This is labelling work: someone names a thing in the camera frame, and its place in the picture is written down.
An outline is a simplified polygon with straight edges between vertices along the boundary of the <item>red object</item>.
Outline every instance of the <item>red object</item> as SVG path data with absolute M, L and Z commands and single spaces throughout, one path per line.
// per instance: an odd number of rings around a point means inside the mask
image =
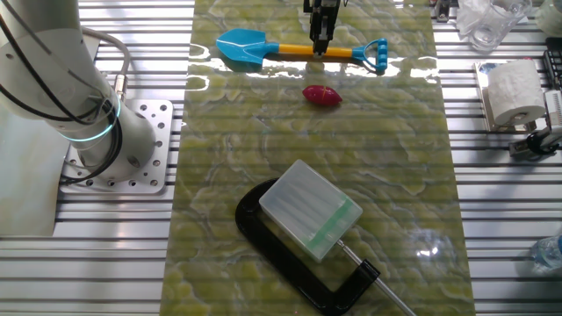
M 308 86 L 302 90 L 306 100 L 319 105 L 334 106 L 342 101 L 342 97 L 334 89 L 326 86 Z

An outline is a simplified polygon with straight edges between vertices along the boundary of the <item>marble mat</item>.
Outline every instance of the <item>marble mat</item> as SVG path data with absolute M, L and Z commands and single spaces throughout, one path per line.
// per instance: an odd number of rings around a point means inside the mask
M 215 40 L 236 27 L 311 45 L 302 2 L 196 1 L 161 315 L 316 314 L 234 223 L 240 199 L 297 159 L 363 207 L 344 241 L 418 315 L 474 314 L 425 3 L 342 6 L 330 46 L 386 37 L 389 67 L 377 75 L 343 61 L 277 58 L 261 69 L 225 62 Z M 312 84 L 335 89 L 341 106 L 311 106 L 301 91 Z M 333 290 L 355 268 L 339 248 L 315 263 L 277 233 Z M 349 314 L 401 311 L 373 286 Z

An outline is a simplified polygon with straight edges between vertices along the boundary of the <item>plastic box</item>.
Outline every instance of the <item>plastic box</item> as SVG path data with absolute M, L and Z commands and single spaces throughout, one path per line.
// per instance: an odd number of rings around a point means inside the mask
M 363 213 L 357 203 L 301 160 L 265 192 L 260 205 L 317 262 Z

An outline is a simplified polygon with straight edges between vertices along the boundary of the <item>aluminum table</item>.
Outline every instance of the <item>aluminum table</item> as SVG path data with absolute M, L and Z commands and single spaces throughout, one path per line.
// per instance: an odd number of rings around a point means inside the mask
M 158 315 L 193 8 L 192 0 L 80 2 L 84 26 L 131 50 L 127 97 L 174 105 L 167 188 L 160 197 L 61 195 L 52 238 L 1 239 L 0 316 Z M 562 315 L 562 278 L 533 275 L 525 257 L 536 240 L 562 232 L 562 154 L 510 159 L 508 143 L 524 135 L 486 133 L 473 70 L 476 61 L 528 56 L 548 88 L 546 36 L 531 16 L 483 55 L 459 38 L 456 13 L 434 20 L 434 30 L 477 314 Z M 96 64 L 111 81 L 121 54 L 102 44 Z

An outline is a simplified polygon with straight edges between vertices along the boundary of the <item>green stripe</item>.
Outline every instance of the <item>green stripe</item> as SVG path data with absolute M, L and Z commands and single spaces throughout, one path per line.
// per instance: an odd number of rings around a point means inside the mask
M 337 221 L 342 219 L 342 217 L 348 212 L 349 208 L 353 205 L 351 200 L 348 197 L 345 197 L 345 202 L 342 206 L 340 206 L 337 211 L 335 211 L 334 215 L 326 221 L 326 223 L 320 228 L 318 233 L 312 238 L 307 244 L 306 247 L 309 249 L 314 249 L 318 244 L 326 237 L 326 234 L 334 228 Z

